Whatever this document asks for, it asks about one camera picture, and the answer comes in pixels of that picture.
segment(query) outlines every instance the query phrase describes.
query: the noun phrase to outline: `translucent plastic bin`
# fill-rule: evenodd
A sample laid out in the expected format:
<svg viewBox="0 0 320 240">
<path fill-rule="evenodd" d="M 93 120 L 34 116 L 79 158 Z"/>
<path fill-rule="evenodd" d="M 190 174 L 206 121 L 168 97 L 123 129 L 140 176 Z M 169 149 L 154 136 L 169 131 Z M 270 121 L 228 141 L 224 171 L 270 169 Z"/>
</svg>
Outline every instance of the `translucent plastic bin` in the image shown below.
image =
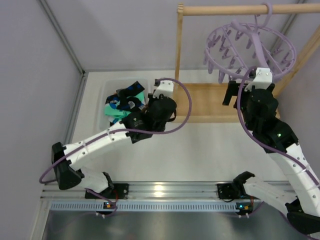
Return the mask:
<svg viewBox="0 0 320 240">
<path fill-rule="evenodd" d="M 138 81 L 144 87 L 145 102 L 148 102 L 148 93 L 151 92 L 152 80 L 142 77 L 122 77 L 117 79 L 107 80 L 100 92 L 100 98 L 97 109 L 96 127 L 97 131 L 101 132 L 110 126 L 108 116 L 105 115 L 105 103 L 108 96 L 113 95 L 117 89 L 125 89 Z"/>
</svg>

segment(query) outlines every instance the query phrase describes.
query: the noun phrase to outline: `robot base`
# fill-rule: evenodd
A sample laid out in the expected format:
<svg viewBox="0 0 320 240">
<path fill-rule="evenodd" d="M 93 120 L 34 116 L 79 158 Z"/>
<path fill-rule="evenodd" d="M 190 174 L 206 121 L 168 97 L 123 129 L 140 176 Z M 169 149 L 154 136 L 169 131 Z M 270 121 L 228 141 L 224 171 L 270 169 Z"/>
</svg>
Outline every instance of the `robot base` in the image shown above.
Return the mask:
<svg viewBox="0 0 320 240">
<path fill-rule="evenodd" d="M 129 193 L 129 184 L 127 183 L 114 183 L 114 189 L 110 189 L 109 187 L 102 192 L 99 193 L 99 195 L 107 198 L 107 199 L 127 199 L 128 193 Z M 85 192 L 86 199 L 100 199 L 99 197 L 89 193 Z"/>
</svg>

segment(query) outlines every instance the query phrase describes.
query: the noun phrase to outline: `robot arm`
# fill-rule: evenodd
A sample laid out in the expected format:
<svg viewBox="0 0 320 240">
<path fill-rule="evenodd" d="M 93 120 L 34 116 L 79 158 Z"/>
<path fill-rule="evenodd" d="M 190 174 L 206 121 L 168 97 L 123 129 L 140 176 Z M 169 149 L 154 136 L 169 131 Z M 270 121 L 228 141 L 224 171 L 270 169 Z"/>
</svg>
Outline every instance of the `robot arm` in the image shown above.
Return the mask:
<svg viewBox="0 0 320 240">
<path fill-rule="evenodd" d="M 154 92 L 148 95 L 148 105 L 144 110 L 132 112 L 108 129 L 82 141 L 66 145 L 57 142 L 52 146 L 52 163 L 67 156 L 54 167 L 59 189 L 79 186 L 99 194 L 103 192 L 102 195 L 108 197 L 114 189 L 110 176 L 85 165 L 108 151 L 152 137 L 152 134 L 138 131 L 165 130 L 166 123 L 172 121 L 171 116 L 176 114 L 177 105 L 171 98 L 174 84 L 170 80 L 162 80 L 156 81 L 155 87 Z"/>
<path fill-rule="evenodd" d="M 253 79 L 242 89 L 240 111 L 246 128 L 267 147 L 265 152 L 279 165 L 295 194 L 285 192 L 244 172 L 233 180 L 235 195 L 253 196 L 273 206 L 303 234 L 320 231 L 319 179 L 307 162 L 297 136 L 291 127 L 276 118 L 278 101 L 273 97 L 275 85 L 269 68 L 257 68 L 249 75 Z M 230 81 L 223 101 L 229 105 L 237 96 L 240 84 Z"/>
</svg>

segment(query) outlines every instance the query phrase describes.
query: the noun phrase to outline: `wooden post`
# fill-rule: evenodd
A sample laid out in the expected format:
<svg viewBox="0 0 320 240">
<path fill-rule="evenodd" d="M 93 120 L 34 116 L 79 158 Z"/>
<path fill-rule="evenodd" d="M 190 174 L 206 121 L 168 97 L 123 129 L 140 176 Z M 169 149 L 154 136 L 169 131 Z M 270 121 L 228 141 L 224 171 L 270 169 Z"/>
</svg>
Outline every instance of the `wooden post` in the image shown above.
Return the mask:
<svg viewBox="0 0 320 240">
<path fill-rule="evenodd" d="M 298 54 L 296 58 L 296 62 L 292 68 L 292 71 L 283 77 L 283 79 L 275 85 L 274 88 L 274 96 L 278 97 L 281 92 L 285 89 L 285 87 L 290 83 L 290 81 L 294 78 L 297 72 L 307 63 L 308 59 L 312 56 L 312 54 L 317 50 L 320 46 L 320 25 L 315 30 L 313 35 L 310 37 L 308 42 L 304 45 L 301 52 Z"/>
<path fill-rule="evenodd" d="M 180 2 L 178 4 L 177 22 L 176 22 L 175 72 L 174 72 L 174 79 L 176 80 L 179 80 L 183 18 L 184 18 L 184 4 Z"/>
</svg>

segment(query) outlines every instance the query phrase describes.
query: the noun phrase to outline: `white wall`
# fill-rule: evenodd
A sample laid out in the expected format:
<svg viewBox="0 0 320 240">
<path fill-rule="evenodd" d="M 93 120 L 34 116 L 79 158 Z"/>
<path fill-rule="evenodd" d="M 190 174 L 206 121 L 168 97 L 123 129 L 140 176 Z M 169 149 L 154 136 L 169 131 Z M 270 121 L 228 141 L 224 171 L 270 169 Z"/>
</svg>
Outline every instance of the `white wall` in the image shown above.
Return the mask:
<svg viewBox="0 0 320 240">
<path fill-rule="evenodd" d="M 320 24 L 319 14 L 302 14 L 288 34 L 297 45 L 298 39 L 305 44 Z M 320 48 L 313 54 L 285 88 L 279 97 L 281 118 L 286 121 L 296 133 L 301 143 L 304 155 L 314 172 L 320 177 Z"/>
<path fill-rule="evenodd" d="M 87 70 L 173 69 L 177 6 L 181 0 L 48 0 L 74 51 Z M 186 6 L 260 4 L 256 0 L 184 0 Z M 269 0 L 273 4 L 295 0 Z M 185 17 L 182 68 L 202 68 L 206 39 L 233 18 L 253 22 L 253 16 Z M 286 15 L 274 15 L 269 27 L 280 30 Z M 271 46 L 273 39 L 264 40 Z M 248 65 L 252 54 L 243 56 Z"/>
<path fill-rule="evenodd" d="M 0 1 L 0 23 L 0 239 L 24 240 L 80 74 L 36 0 Z"/>
</svg>

